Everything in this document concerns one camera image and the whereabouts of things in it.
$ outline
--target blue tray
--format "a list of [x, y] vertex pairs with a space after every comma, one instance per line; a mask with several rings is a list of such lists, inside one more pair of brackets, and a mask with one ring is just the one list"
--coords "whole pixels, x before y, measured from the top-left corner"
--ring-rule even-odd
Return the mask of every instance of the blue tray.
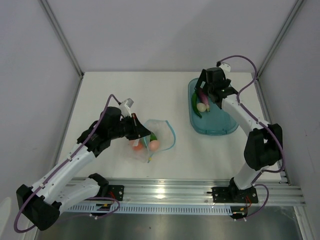
[[191, 80], [188, 85], [189, 116], [194, 130], [199, 134], [211, 136], [221, 136], [233, 133], [238, 127], [237, 122], [211, 100], [209, 100], [210, 111], [201, 112], [202, 118], [194, 113], [191, 105], [191, 96], [195, 92], [197, 81], [198, 78], [195, 78]]

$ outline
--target white wall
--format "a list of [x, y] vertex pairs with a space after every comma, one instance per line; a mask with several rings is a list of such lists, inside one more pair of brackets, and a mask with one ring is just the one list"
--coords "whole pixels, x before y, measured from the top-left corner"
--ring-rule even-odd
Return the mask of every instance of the white wall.
[[79, 78], [36, 0], [1, 1], [0, 56], [0, 202], [12, 198], [2, 239], [15, 240], [16, 190], [53, 163]]
[[295, 1], [49, 0], [84, 71], [199, 71], [234, 54], [259, 65]]
[[261, 77], [283, 129], [290, 180], [300, 185], [320, 238], [320, 1], [307, 0]]

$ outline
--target white table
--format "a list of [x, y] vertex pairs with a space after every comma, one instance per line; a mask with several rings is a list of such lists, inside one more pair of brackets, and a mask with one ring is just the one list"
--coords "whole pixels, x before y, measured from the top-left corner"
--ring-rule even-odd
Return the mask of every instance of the white table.
[[[124, 157], [125, 138], [116, 139], [98, 158], [76, 176], [98, 173], [106, 178], [149, 178], [189, 180], [229, 180], [245, 162], [247, 136], [241, 127], [229, 135], [198, 134], [191, 126], [188, 108], [188, 83], [200, 72], [86, 72], [76, 100], [59, 161], [74, 146], [81, 133], [99, 118], [107, 98], [131, 98], [132, 112], [141, 123], [148, 119], [168, 120], [176, 133], [174, 148], [156, 154], [150, 163]], [[250, 73], [229, 73], [232, 86], [239, 90], [252, 79]], [[263, 117], [255, 87], [241, 99]], [[280, 174], [264, 173], [260, 180], [279, 181]]]

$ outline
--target green chili pepper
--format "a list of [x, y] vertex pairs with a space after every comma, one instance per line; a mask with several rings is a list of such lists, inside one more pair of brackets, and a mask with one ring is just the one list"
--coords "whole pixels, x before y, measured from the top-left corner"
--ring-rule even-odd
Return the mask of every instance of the green chili pepper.
[[197, 93], [194, 92], [191, 97], [191, 106], [192, 106], [194, 113], [197, 114], [202, 119], [202, 116], [197, 109], [197, 98], [198, 98]]

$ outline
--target metal floor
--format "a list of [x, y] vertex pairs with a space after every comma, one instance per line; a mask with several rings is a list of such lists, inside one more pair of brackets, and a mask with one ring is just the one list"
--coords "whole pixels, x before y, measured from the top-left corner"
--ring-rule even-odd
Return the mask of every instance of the metal floor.
[[[61, 218], [72, 215], [65, 213]], [[78, 217], [38, 231], [36, 239], [302, 240], [302, 236], [293, 207], [265, 207], [247, 222], [216, 215], [114, 214], [99, 220]]]

